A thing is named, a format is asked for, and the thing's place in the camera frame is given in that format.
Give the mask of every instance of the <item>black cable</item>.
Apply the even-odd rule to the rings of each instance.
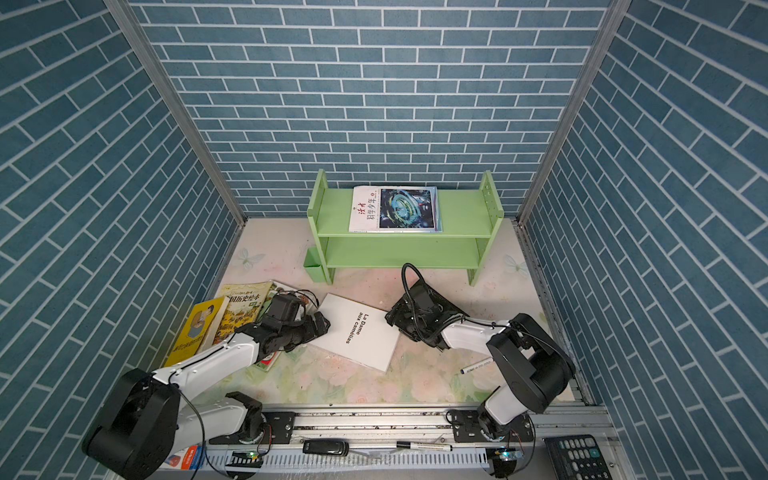
[[[223,475],[231,480],[231,477],[229,475],[227,475],[226,473],[223,473],[218,468],[214,467],[214,464],[211,463],[210,458],[208,458],[208,451],[205,448],[205,424],[203,423],[203,416],[200,415],[200,412],[198,412],[197,408],[194,405],[192,405],[192,402],[190,402],[187,396],[184,395],[184,392],[181,391],[178,385],[176,385],[175,383],[172,383],[171,385],[176,389],[177,392],[179,392],[179,395],[181,395],[181,398],[184,399],[187,405],[190,406],[194,414],[197,415],[197,420],[200,422],[200,432],[203,435],[203,442],[200,444],[200,449],[203,452],[203,457],[205,458],[205,461],[208,463],[208,465],[210,465],[210,467],[216,473],[218,473],[219,475]],[[194,473],[190,477],[190,480],[193,480],[195,478],[195,476],[197,475],[197,471],[200,470],[200,464],[202,463],[203,463],[203,459],[200,459],[200,461],[195,465]]]
[[[456,420],[456,419],[455,419],[455,415],[454,415],[454,413],[453,413],[453,412],[458,412],[458,410],[457,410],[457,409],[450,409],[450,410],[446,410],[446,411],[445,411],[445,415],[444,415],[444,417],[445,417],[445,421],[446,421],[446,422],[448,422],[448,424],[449,424],[451,427],[456,427],[457,425],[463,425],[463,423],[462,423],[462,422],[460,422],[459,420]]]
[[[533,430],[533,445],[531,445],[531,453],[528,456],[528,461],[525,463],[525,465],[522,466],[519,470],[515,470],[512,472],[512,474],[520,473],[531,464],[531,460],[533,459],[533,454],[536,452],[536,425],[531,421],[531,430]]]
[[[312,302],[312,303],[315,304],[315,307],[320,308],[320,301],[317,299],[317,295],[315,295],[315,293],[312,290],[307,290],[306,288],[302,288],[302,289],[298,289],[298,290],[293,290],[293,292],[298,293],[299,295],[304,295],[310,302],[312,302],[312,299],[309,298],[303,292],[312,293],[312,296],[315,298],[315,301]]]
[[[406,291],[406,303],[408,303],[408,306],[411,307],[411,315],[413,317],[413,327],[416,329],[416,333],[419,335],[419,338],[422,342],[427,343],[426,340],[424,340],[424,336],[422,335],[422,331],[419,330],[419,322],[416,319],[416,303],[413,301],[413,297],[411,297],[411,290],[408,288],[408,280],[406,279],[406,270],[407,269],[413,270],[416,275],[419,277],[419,280],[424,283],[424,277],[422,276],[422,273],[419,272],[419,270],[413,266],[412,263],[405,263],[402,266],[402,270],[400,270],[400,279],[402,280],[402,288]]]
[[[170,385],[170,379],[172,379],[172,378],[174,377],[174,375],[179,375],[179,374],[181,373],[181,370],[184,370],[184,369],[186,369],[187,367],[194,365],[195,363],[199,363],[199,362],[202,362],[203,360],[206,360],[206,359],[210,358],[210,357],[211,357],[211,356],[212,356],[214,353],[218,353],[218,352],[220,352],[221,350],[223,350],[223,349],[224,349],[224,347],[225,347],[226,345],[229,345],[229,344],[230,344],[230,342],[232,341],[232,339],[233,339],[234,337],[235,337],[235,334],[233,333],[233,334],[231,334],[231,335],[230,335],[230,338],[227,340],[227,342],[226,342],[226,343],[224,343],[224,344],[222,344],[221,348],[219,348],[219,349],[215,349],[213,352],[209,353],[208,355],[204,356],[203,358],[201,358],[201,359],[197,359],[197,360],[195,360],[194,362],[192,362],[192,363],[189,363],[189,364],[187,364],[187,365],[185,365],[185,366],[182,366],[182,367],[180,367],[178,370],[176,370],[176,371],[172,372],[172,373],[171,373],[171,374],[168,376],[168,381],[167,381],[167,383]]]
[[[256,447],[256,453],[259,454],[259,457],[265,456],[267,453],[270,452],[270,450],[272,450],[272,425],[270,423],[267,423],[266,425],[270,427],[270,440],[269,440],[269,443],[267,443],[266,445],[266,452],[264,453],[259,452],[259,447]],[[264,430],[262,433],[262,437],[261,437],[262,440],[264,440],[264,437],[263,437],[264,435],[266,435],[266,430]]]

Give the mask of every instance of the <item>yellow book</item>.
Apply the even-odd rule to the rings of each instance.
[[[208,302],[198,303],[192,307],[189,318],[187,318],[184,326],[181,327],[179,336],[176,338],[176,345],[170,351],[164,366],[183,362],[197,353],[210,326],[221,322],[229,302],[230,298],[228,296],[220,296]]]

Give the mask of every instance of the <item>white marker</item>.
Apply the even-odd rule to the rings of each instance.
[[[436,444],[436,443],[416,443],[416,442],[397,442],[398,449],[411,449],[411,450],[440,450],[443,452],[450,452],[453,450],[451,445]]]
[[[486,366],[486,365],[490,365],[491,363],[493,363],[493,359],[489,357],[489,358],[487,358],[485,360],[480,360],[477,363],[472,363],[470,366],[466,366],[463,369],[461,369],[460,371],[461,371],[461,373],[470,373],[472,370],[477,370],[480,367]]]

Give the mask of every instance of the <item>metal frame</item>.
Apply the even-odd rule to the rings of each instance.
[[[627,12],[631,2],[632,0],[613,0],[608,7],[608,10],[605,12],[598,34],[594,39],[594,44],[592,45],[592,48],[589,49],[587,59],[581,67],[578,80],[576,80],[576,85],[574,85],[574,89],[568,97],[568,102],[565,104],[565,108],[563,108],[563,113],[560,116],[558,126],[555,128],[552,139],[541,159],[541,164],[534,174],[531,187],[528,189],[528,192],[526,192],[525,198],[523,199],[523,204],[520,207],[520,214],[518,215],[518,222],[521,225],[525,225],[525,223],[528,222],[528,218],[531,216],[536,200],[541,194],[541,189],[544,188],[547,177],[549,177],[549,172],[552,171],[554,163],[560,154],[560,150],[565,143],[565,138],[568,136],[568,132],[571,131],[571,127],[576,120],[576,115],[578,114],[579,109],[581,109],[581,104],[584,103],[584,99],[587,97],[592,81],[598,75],[598,70],[603,63],[608,47],[611,46],[616,31],[618,30],[621,21],[624,19],[624,13]]]
[[[391,450],[398,440],[453,444],[452,427],[444,417],[445,410],[476,407],[476,404],[468,403],[430,406],[273,405],[265,406],[265,412],[289,409],[296,413],[290,444],[272,446],[272,452],[290,457],[292,454],[301,456],[302,442],[305,439],[343,438],[349,442],[350,449],[366,452]],[[623,455],[623,449],[605,407],[584,406],[579,402],[558,403],[550,406],[544,414],[531,414],[531,420],[536,425],[535,443],[538,448],[544,448],[545,437],[592,435],[601,447],[606,461],[614,468],[611,471],[614,480],[634,480],[634,474],[628,468],[629,463]],[[455,451],[459,452],[474,452],[475,449],[499,446],[498,443],[493,442],[453,445]],[[533,442],[523,442],[526,449],[532,445]],[[211,445],[208,450],[212,463],[221,467],[227,463],[233,451],[242,451],[243,448],[233,449],[231,445]],[[345,462],[340,462],[338,470],[345,469],[347,466]],[[349,466],[359,468],[359,463],[352,461]],[[409,469],[434,468],[435,464],[425,458],[421,462],[418,459],[412,460],[408,467]],[[203,470],[210,470],[210,467],[206,465]],[[296,467],[286,462],[284,468],[271,465],[269,471],[290,473],[295,470]]]
[[[240,204],[233,195],[218,165],[216,165],[214,156],[208,150],[208,146],[197,129],[197,125],[195,125],[192,117],[189,115],[187,108],[184,107],[176,87],[170,81],[168,73],[157,56],[157,52],[152,48],[147,34],[144,33],[144,29],[139,25],[138,18],[136,18],[136,14],[134,14],[128,1],[104,0],[104,3],[112,14],[112,18],[114,18],[118,27],[123,32],[123,35],[125,35],[125,39],[128,40],[128,44],[133,48],[147,75],[152,80],[152,84],[163,98],[170,114],[174,116],[176,123],[178,123],[181,129],[181,133],[184,134],[184,137],[190,143],[192,150],[197,155],[197,159],[205,168],[219,195],[221,195],[224,203],[227,204],[227,208],[235,217],[237,224],[240,227],[244,226],[246,216],[243,209],[240,208]]]

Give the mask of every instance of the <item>white book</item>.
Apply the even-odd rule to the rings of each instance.
[[[355,187],[349,231],[440,233],[437,188]]]
[[[386,322],[384,310],[329,293],[320,312],[331,327],[310,345],[386,372],[400,331]]]

